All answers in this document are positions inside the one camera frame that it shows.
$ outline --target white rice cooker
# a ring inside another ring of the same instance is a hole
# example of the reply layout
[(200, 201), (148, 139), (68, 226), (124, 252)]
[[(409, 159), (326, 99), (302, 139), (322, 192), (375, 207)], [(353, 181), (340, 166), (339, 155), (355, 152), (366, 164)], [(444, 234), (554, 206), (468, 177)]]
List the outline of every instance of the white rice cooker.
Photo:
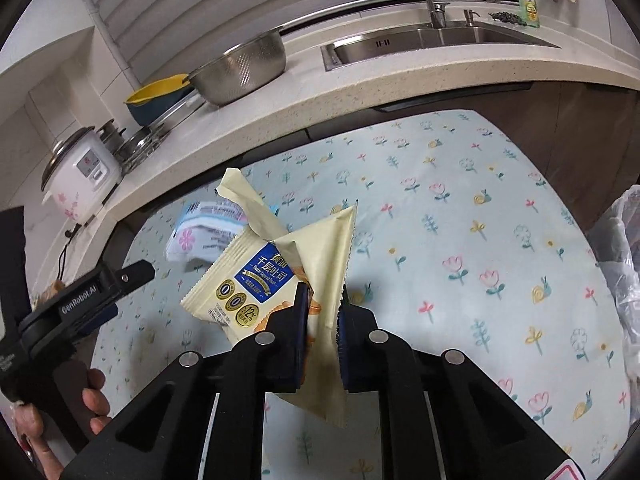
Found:
[(53, 148), (40, 190), (45, 191), (43, 203), (53, 199), (69, 219), (85, 224), (121, 180), (118, 161), (89, 126)]

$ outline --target silver screw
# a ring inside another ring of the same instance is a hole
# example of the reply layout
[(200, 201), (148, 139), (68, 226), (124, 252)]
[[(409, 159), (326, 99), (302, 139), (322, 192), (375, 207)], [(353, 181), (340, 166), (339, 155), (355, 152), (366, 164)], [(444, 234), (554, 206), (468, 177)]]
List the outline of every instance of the silver screw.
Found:
[(200, 358), (198, 357), (198, 354), (196, 354), (196, 352), (185, 352), (180, 356), (178, 362), (185, 368), (189, 368), (190, 366), (196, 364), (199, 360)]
[(259, 332), (255, 336), (255, 342), (257, 342), (258, 345), (270, 345), (274, 341), (276, 341), (276, 336), (271, 332)]
[(372, 343), (386, 343), (389, 340), (389, 334), (384, 330), (372, 330), (369, 332), (369, 339)]
[(459, 350), (449, 350), (444, 354), (444, 358), (452, 365), (461, 365), (465, 362), (465, 355)]

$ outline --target tablecloth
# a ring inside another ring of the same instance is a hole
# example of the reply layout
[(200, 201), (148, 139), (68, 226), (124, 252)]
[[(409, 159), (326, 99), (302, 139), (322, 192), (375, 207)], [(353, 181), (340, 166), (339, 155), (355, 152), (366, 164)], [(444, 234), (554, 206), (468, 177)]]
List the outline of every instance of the tablecloth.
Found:
[[(494, 125), (449, 110), (319, 140), (242, 169), (294, 230), (358, 202), (347, 275), (355, 303), (414, 348), (459, 348), (562, 446), (589, 479), (626, 439), (622, 329), (593, 253), (544, 176)], [(94, 366), (117, 413), (180, 352), (225, 351), (219, 326), (179, 306), (207, 269), (162, 254), (181, 210), (150, 218), (126, 264), (156, 279), (100, 330)], [(263, 476), (382, 478), (376, 394), (349, 396), (334, 428), (268, 395)]]

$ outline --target metal basin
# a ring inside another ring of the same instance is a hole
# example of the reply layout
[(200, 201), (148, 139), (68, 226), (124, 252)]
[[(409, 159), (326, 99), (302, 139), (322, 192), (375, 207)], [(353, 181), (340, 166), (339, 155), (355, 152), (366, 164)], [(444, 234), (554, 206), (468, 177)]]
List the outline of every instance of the metal basin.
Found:
[(518, 43), (538, 46), (557, 45), (517, 30), (488, 23), (467, 27), (465, 22), (452, 22), (447, 28), (431, 28), (431, 23), (407, 25), (353, 36), (321, 47), (324, 68), (329, 71), (342, 65), (372, 59), (386, 54), (481, 43)]

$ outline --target clear plastic bag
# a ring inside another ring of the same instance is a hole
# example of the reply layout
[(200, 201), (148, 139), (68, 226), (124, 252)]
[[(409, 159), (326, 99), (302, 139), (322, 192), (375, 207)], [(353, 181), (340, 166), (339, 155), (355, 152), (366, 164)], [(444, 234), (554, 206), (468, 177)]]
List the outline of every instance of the clear plastic bag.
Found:
[(640, 418), (640, 186), (632, 186), (603, 213), (587, 240), (623, 327), (633, 423)]

